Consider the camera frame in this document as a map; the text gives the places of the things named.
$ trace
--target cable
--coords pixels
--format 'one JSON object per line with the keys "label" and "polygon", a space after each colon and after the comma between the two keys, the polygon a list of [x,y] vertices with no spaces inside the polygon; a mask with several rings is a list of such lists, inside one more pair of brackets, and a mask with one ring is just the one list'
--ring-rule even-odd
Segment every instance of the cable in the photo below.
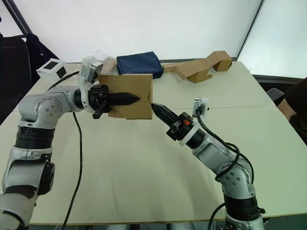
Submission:
{"label": "cable", "polygon": [[211,225],[212,225],[212,221],[213,221],[213,218],[215,216],[215,214],[223,207],[225,206],[225,203],[222,203],[221,205],[219,205],[215,210],[214,212],[212,213],[211,217],[210,217],[210,220],[208,222],[208,228],[207,230],[211,230]]}
{"label": "cable", "polygon": [[64,228],[65,228],[65,226],[67,224],[67,220],[68,220],[69,215],[71,213],[71,208],[72,208],[73,202],[75,200],[75,197],[77,195],[77,192],[78,192],[78,189],[79,189],[79,185],[80,185],[80,182],[81,182],[81,177],[82,177],[82,131],[81,131],[79,122],[77,120],[76,114],[73,112],[72,115],[73,115],[73,118],[74,118],[74,120],[76,122],[76,125],[77,125],[78,130],[79,130],[79,135],[80,135],[80,169],[79,169],[79,178],[78,178],[77,186],[76,186],[75,191],[74,191],[74,193],[72,195],[71,203],[69,205],[69,208],[68,208],[68,211],[67,211],[67,214],[66,214],[66,218],[64,220],[64,223],[62,225],[61,230],[64,230]]}
{"label": "cable", "polygon": [[239,148],[232,143],[228,143],[228,142],[224,142],[218,135],[216,135],[215,133],[213,133],[202,121],[201,119],[201,110],[197,109],[196,110],[196,117],[197,117],[197,121],[200,124],[200,126],[211,136],[213,136],[215,139],[217,139],[218,141],[220,141],[226,148],[228,148],[229,150],[231,150],[232,152],[234,152],[236,154],[236,157],[234,159],[234,161],[231,163],[231,165],[229,165],[224,171],[222,171],[221,173],[219,173],[216,177],[215,180],[219,181],[219,178],[223,175],[225,175],[227,172],[229,172],[238,162],[239,157],[241,156],[242,158],[244,158],[248,164],[250,165],[251,168],[251,180],[252,180],[252,184],[254,183],[254,169],[253,166],[251,164],[251,162],[248,160],[248,158],[246,156],[244,156],[242,153],[240,153]]}
{"label": "cable", "polygon": [[[61,82],[67,80],[68,78],[71,78],[72,76],[74,76],[74,75],[76,75],[76,74],[78,74],[78,73],[79,73],[79,71],[76,71],[76,72],[74,72],[74,73],[71,73],[71,74],[66,75],[65,77],[61,78],[59,81],[57,81],[56,83],[54,83],[48,90],[50,90],[50,89],[56,87],[56,86],[57,86],[58,84],[60,84]],[[65,220],[64,220],[64,223],[63,223],[63,225],[62,225],[61,230],[64,230],[65,227],[66,227],[66,224],[67,224],[69,215],[71,214],[72,205],[73,205],[73,202],[74,202],[75,197],[76,197],[76,195],[77,195],[77,192],[78,192],[78,189],[79,189],[79,186],[80,186],[80,182],[81,182],[81,178],[82,178],[82,166],[83,166],[82,130],[81,130],[81,128],[80,128],[78,119],[77,119],[77,117],[76,117],[76,113],[73,112],[72,115],[73,115],[73,118],[74,118],[75,123],[76,123],[76,125],[77,125],[77,128],[78,128],[78,130],[79,130],[79,142],[80,142],[80,168],[79,168],[79,177],[78,177],[77,186],[76,186],[75,191],[74,191],[74,193],[73,193],[73,195],[72,195],[71,203],[70,203],[70,205],[69,205],[69,208],[68,208],[68,211],[67,211],[67,214],[66,214],[66,218],[65,218]]]}
{"label": "cable", "polygon": [[219,178],[223,175],[225,175],[227,172],[229,172],[238,162],[239,158],[240,158],[240,150],[236,145],[233,145],[233,149],[232,147],[230,147],[226,142],[224,142],[218,135],[216,135],[215,133],[213,133],[211,130],[208,129],[208,127],[203,123],[203,121],[201,120],[201,113],[200,111],[197,109],[196,110],[196,117],[197,120],[199,122],[199,124],[201,125],[201,127],[211,136],[213,136],[215,139],[217,139],[218,141],[220,141],[226,148],[228,148],[229,150],[233,151],[236,154],[236,157],[234,159],[234,161],[222,172],[220,172],[219,174],[216,175],[215,180],[219,181]]}
{"label": "cable", "polygon": [[53,85],[51,85],[50,88],[49,88],[48,90],[52,89],[53,87],[56,87],[56,86],[57,86],[58,84],[60,84],[61,82],[67,80],[68,78],[71,78],[72,76],[74,76],[74,75],[76,75],[76,74],[78,74],[78,73],[79,73],[79,71],[76,71],[76,72],[73,72],[73,73],[71,73],[71,74],[66,75],[65,77],[61,78],[61,79],[58,80],[56,83],[54,83]]}
{"label": "cable", "polygon": [[251,183],[253,184],[254,183],[254,168],[253,168],[253,165],[251,164],[251,162],[249,161],[249,159],[243,155],[242,153],[240,153],[240,156],[247,161],[247,163],[249,164],[250,166],[250,169],[251,169]]}

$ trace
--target brown cardboard piece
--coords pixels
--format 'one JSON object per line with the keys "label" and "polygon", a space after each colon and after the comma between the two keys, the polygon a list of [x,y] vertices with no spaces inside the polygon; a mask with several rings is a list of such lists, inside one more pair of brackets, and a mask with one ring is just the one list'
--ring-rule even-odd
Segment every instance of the brown cardboard piece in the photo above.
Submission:
{"label": "brown cardboard piece", "polygon": [[232,63],[232,58],[226,51],[214,51],[207,59],[214,63],[215,71],[227,71]]}
{"label": "brown cardboard piece", "polygon": [[175,72],[182,79],[189,78],[190,81],[197,83],[207,80],[212,76],[208,76],[208,71],[212,66],[212,62],[203,58],[185,62],[184,64],[177,66]]}
{"label": "brown cardboard piece", "polygon": [[140,100],[130,105],[112,106],[109,116],[126,119],[152,119],[152,74],[99,75],[99,83],[107,85],[110,93],[129,92]]}
{"label": "brown cardboard piece", "polygon": [[163,73],[169,73],[169,72],[174,72],[177,66],[180,66],[186,62],[178,62],[178,63],[170,63],[170,64],[164,64],[163,68],[164,71]]}

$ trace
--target small white box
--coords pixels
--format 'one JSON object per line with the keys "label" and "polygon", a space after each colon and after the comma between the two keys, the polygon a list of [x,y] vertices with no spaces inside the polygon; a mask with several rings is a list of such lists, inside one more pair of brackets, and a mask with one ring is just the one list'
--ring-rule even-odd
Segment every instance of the small white box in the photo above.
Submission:
{"label": "small white box", "polygon": [[41,68],[36,70],[45,83],[55,83],[65,76],[65,62],[50,58]]}

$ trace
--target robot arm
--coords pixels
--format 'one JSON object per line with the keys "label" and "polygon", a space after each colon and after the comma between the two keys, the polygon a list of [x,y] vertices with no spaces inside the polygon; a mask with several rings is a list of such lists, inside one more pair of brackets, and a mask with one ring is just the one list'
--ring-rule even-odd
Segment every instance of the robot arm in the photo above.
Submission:
{"label": "robot arm", "polygon": [[[193,114],[201,104],[205,113],[205,103],[201,103],[201,98],[196,98]],[[218,176],[226,207],[226,229],[264,230],[249,163],[239,157],[231,170],[222,173],[234,162],[235,153],[209,133],[202,131],[199,123],[193,122],[193,118],[188,114],[177,116],[160,104],[153,103],[152,108],[157,117],[170,126],[166,134],[173,140],[179,140],[180,145],[189,146],[193,155]]]}
{"label": "robot arm", "polygon": [[94,85],[102,63],[93,57],[82,63],[79,86],[59,86],[20,101],[22,118],[2,180],[1,230],[26,229],[38,196],[51,190],[55,173],[51,144],[64,113],[85,109],[98,119],[112,105],[131,104],[139,99],[129,93],[109,93],[106,85]]}
{"label": "robot arm", "polygon": [[51,190],[53,134],[64,113],[81,111],[76,102],[78,91],[78,86],[58,87],[21,100],[22,119],[2,180],[0,229],[28,226],[38,196]]}

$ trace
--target navy blue bag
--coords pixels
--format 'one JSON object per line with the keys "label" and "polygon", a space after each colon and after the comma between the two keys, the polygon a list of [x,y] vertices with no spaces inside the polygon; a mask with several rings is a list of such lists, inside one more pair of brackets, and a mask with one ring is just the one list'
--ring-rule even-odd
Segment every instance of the navy blue bag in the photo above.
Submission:
{"label": "navy blue bag", "polygon": [[153,79],[160,78],[163,67],[154,52],[117,57],[118,73],[151,73]]}

